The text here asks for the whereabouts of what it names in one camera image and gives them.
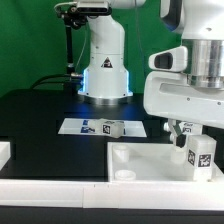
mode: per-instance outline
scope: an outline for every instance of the green backdrop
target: green backdrop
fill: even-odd
[[[27,89],[43,76],[65,73],[64,24],[53,10],[60,2],[66,1],[0,1],[0,96],[13,89]],[[113,18],[126,31],[125,67],[130,72],[130,88],[135,93],[144,90],[145,76],[150,72],[148,57],[180,43],[180,36],[166,30],[161,22],[159,7],[160,0],[146,0],[145,5],[138,9],[138,28],[135,9],[113,10]],[[84,28],[73,32],[74,61],[82,49],[84,33]],[[82,72],[88,63],[89,42],[78,71]]]

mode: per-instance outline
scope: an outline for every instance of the table surface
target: table surface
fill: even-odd
[[[64,118],[138,120],[143,122],[147,138],[59,135]],[[0,99],[0,141],[11,142],[12,154],[0,178],[107,181],[107,143],[169,143],[169,134],[162,129],[164,122],[164,118],[146,114],[142,94],[135,94],[129,104],[98,106],[66,91],[12,91]],[[222,169],[224,132],[215,128],[204,131],[218,141],[216,164]],[[221,223],[223,215],[210,211],[0,207],[3,223],[13,223],[16,217],[17,223],[33,217],[32,223]]]

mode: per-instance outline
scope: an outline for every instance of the black cable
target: black cable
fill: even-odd
[[[72,28],[66,25],[65,21],[65,31],[66,31],[66,49],[67,49],[67,74],[75,72],[73,64],[73,47],[72,47]]]
[[[49,76],[45,76],[42,77],[40,79],[38,79],[31,87],[30,89],[34,89],[36,86],[38,86],[40,83],[42,83],[43,81],[47,80],[47,79],[54,79],[54,78],[67,78],[67,77],[71,77],[68,74],[56,74],[56,75],[49,75]]]
[[[77,82],[74,82],[74,81],[75,80],[73,80],[72,82],[70,80],[66,80],[66,81],[46,81],[46,82],[40,82],[40,83],[37,83],[35,86],[33,86],[32,89],[34,89],[37,86],[45,85],[45,84],[65,84],[67,82],[71,82],[71,83],[74,83],[74,84],[80,84],[80,80],[76,80]]]

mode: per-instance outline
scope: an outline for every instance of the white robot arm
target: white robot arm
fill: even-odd
[[[128,101],[133,95],[129,90],[129,73],[123,64],[125,31],[110,14],[111,8],[129,9],[144,2],[79,0],[67,3],[72,16],[86,16],[91,30],[90,64],[84,70],[83,88],[78,92],[85,100],[96,104],[117,104]]]
[[[156,71],[147,78],[144,107],[149,114],[224,128],[224,2],[169,2],[176,17],[163,19],[175,24],[173,30],[182,27],[182,45],[150,57]]]

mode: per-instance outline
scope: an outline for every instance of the paper sheet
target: paper sheet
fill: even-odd
[[[91,119],[65,118],[58,134],[62,135],[103,135],[96,133],[95,130],[88,127],[88,121]],[[125,131],[123,136],[128,137],[146,137],[145,129],[141,121],[123,121]]]

